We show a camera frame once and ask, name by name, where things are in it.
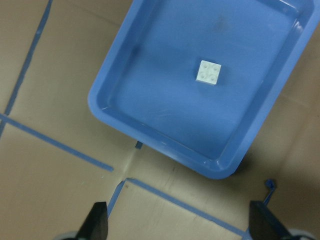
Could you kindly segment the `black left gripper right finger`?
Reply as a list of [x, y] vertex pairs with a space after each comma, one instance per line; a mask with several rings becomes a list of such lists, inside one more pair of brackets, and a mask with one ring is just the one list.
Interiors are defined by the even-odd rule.
[[249, 204], [249, 234], [253, 240], [291, 240], [293, 235], [262, 201]]

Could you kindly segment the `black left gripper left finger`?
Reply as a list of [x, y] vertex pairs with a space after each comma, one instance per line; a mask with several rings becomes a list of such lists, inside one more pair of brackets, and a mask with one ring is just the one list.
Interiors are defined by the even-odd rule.
[[108, 237], [107, 203], [95, 202], [76, 234], [77, 240], [106, 240]]

